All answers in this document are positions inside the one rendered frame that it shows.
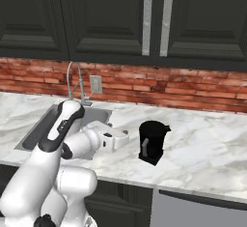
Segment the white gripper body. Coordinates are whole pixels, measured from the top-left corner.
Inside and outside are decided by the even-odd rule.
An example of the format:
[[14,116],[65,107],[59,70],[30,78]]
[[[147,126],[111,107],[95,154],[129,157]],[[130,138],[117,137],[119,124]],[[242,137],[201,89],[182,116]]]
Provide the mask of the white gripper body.
[[129,135],[122,130],[113,129],[112,130],[112,151],[121,149],[126,144],[129,143]]

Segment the grey steel sink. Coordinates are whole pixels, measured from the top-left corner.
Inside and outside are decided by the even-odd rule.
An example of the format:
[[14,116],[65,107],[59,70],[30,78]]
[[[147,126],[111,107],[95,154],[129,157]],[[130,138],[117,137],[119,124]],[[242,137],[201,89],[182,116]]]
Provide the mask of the grey steel sink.
[[[37,143],[41,140],[46,129],[55,119],[57,115],[57,108],[58,105],[53,104],[28,131],[28,133],[22,138],[22,140],[16,145],[15,149],[25,152],[31,152],[35,148]],[[93,121],[100,121],[104,124],[107,124],[112,114],[112,111],[107,109],[92,108],[89,106],[85,106],[84,109],[85,114],[81,121],[81,124],[77,125],[76,128],[70,130],[67,136],[75,134],[78,130]]]

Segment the silver sink faucet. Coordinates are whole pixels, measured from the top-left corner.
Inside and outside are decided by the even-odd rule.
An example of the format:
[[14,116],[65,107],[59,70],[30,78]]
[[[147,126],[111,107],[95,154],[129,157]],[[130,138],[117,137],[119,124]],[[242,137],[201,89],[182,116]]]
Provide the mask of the silver sink faucet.
[[[72,67],[72,65],[75,64],[77,66],[77,71],[78,71],[78,76],[79,76],[79,80],[76,83],[76,85],[73,88],[70,88],[70,83],[69,83],[69,72],[70,72],[70,68]],[[80,101],[81,104],[83,106],[91,106],[93,103],[90,101],[89,98],[85,97],[85,92],[83,89],[83,79],[81,76],[81,70],[80,70],[80,66],[78,62],[73,63],[72,61],[69,62],[68,68],[67,68],[67,85],[68,85],[68,95],[69,95],[69,99],[73,99],[73,93],[75,92],[75,89],[77,87],[80,87]]]

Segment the dark lower cupboard door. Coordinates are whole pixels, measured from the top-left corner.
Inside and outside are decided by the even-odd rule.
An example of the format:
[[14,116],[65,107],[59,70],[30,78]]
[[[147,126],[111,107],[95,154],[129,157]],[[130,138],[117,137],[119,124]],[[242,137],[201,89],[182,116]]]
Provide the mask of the dark lower cupboard door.
[[150,227],[152,193],[151,188],[98,181],[85,205],[98,227]]

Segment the dark cupboard door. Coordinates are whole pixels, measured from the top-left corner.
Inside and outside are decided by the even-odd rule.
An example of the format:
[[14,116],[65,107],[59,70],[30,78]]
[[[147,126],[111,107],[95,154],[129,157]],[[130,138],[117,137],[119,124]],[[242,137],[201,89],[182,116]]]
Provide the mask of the dark cupboard door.
[[173,0],[168,55],[160,56],[164,0],[158,0],[156,54],[164,67],[247,72],[247,0]]
[[[77,62],[148,65],[142,55],[144,0],[61,0],[69,58]],[[151,7],[151,40],[153,38]]]
[[60,0],[0,0],[0,57],[67,60]]
[[152,193],[151,188],[98,181],[85,205],[98,227],[150,227]]

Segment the grey dishwasher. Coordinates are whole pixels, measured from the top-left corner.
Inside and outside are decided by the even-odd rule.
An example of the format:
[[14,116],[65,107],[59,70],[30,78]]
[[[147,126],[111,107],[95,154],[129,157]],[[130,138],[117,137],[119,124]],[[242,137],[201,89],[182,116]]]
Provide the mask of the grey dishwasher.
[[153,191],[151,227],[247,227],[247,211],[207,206]]

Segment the dark upper cupboard door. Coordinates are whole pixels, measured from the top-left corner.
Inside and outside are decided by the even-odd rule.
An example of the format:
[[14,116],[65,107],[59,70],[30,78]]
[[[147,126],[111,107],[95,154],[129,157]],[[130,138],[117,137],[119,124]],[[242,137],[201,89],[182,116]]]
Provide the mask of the dark upper cupboard door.
[[[148,65],[142,55],[144,0],[61,0],[69,58],[77,62]],[[151,40],[153,38],[151,7]]]
[[158,0],[156,54],[164,67],[247,72],[247,0],[173,0],[168,55],[160,56],[164,0]]
[[0,0],[0,57],[67,60],[60,0]]

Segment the grey wall outlet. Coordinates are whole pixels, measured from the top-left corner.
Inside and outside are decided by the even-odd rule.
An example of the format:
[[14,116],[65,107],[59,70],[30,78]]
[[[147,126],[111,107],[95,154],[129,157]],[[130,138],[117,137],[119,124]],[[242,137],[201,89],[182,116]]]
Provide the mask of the grey wall outlet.
[[90,76],[91,84],[91,93],[92,94],[101,94],[102,93],[102,82],[100,75],[91,75]]

